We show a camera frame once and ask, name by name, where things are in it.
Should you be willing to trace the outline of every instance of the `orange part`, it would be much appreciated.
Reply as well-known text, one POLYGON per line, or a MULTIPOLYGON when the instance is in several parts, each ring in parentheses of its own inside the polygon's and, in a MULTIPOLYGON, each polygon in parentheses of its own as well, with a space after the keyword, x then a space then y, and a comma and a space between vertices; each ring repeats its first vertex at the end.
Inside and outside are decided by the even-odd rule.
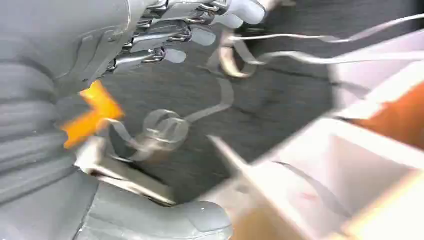
POLYGON ((424 149, 424 83, 413 87, 394 102, 384 104, 384 109, 369 119, 353 122, 363 128, 424 149))
POLYGON ((91 111, 61 127, 68 135, 68 140, 64 145, 67 149, 94 134, 103 119, 120 119, 125 115, 100 80, 96 80, 89 89, 81 91, 79 94, 90 105, 91 111))

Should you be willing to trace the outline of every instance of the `robotic hand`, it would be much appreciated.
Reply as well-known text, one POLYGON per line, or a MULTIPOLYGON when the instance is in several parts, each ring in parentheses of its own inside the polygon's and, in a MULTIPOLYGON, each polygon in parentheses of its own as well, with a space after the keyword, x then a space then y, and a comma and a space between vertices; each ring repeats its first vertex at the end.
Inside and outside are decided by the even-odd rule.
POLYGON ((213 42, 199 25, 259 23, 259 0, 6 0, 0 9, 0 239, 225 240, 220 207, 172 208, 99 183, 73 166, 56 99, 97 78, 213 42))

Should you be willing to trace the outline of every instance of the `orange surface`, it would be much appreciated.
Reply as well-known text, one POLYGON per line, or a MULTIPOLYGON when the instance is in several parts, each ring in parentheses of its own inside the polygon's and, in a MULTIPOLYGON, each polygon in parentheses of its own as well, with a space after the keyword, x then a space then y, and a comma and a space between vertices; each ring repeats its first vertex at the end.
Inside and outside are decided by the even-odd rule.
POLYGON ((254 208, 233 223, 234 234, 230 240, 285 240, 281 238, 266 210, 254 208))
POLYGON ((369 119, 355 119, 363 128, 424 149, 424 83, 412 88, 369 119))
POLYGON ((64 145, 67 149, 93 135, 103 119, 120 119, 124 116, 124 112, 103 87, 100 80, 96 80, 89 89, 81 91, 79 94, 90 105, 91 111, 78 116, 61 127, 68 135, 68 140, 64 145))

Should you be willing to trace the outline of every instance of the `dark gray floor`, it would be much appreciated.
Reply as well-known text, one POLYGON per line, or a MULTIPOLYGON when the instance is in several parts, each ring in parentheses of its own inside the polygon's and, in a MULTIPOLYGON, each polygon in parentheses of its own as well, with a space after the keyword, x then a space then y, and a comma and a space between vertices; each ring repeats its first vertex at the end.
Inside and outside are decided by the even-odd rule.
MULTIPOLYGON (((269 17, 278 33, 348 37, 373 25, 417 12, 412 0, 298 0, 269 17)), ((406 23, 355 44, 329 45, 297 39, 265 40, 256 52, 295 50, 333 57, 371 43, 410 32, 406 23)), ((106 77, 102 82, 122 105, 124 123, 132 134, 142 130, 144 117, 156 109, 186 116, 220 101, 216 77, 202 67, 213 47, 188 43, 182 64, 163 62, 131 74, 106 77)), ((229 177, 205 135, 222 137, 248 161, 253 161, 332 107, 332 89, 325 66, 279 59, 248 80, 233 81, 234 106, 196 122, 186 143, 167 159, 144 164, 144 169, 170 185, 179 202, 190 201, 229 177), (295 76, 300 73, 309 76, 295 76)), ((63 119, 83 112, 78 97, 61 101, 63 119)))

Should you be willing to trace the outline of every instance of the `gray robot arm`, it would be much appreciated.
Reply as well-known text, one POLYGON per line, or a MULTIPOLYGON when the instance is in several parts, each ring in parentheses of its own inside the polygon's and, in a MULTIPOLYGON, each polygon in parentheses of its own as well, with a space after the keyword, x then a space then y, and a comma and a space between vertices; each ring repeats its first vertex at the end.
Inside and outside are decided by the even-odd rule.
POLYGON ((134 44, 146 9, 163 7, 157 4, 2 1, 0 239, 225 240, 231 235, 225 212, 213 203, 165 208, 85 175, 73 166, 75 157, 63 148, 67 136, 55 126, 58 98, 115 71, 120 56, 134 58, 123 49, 134 44))

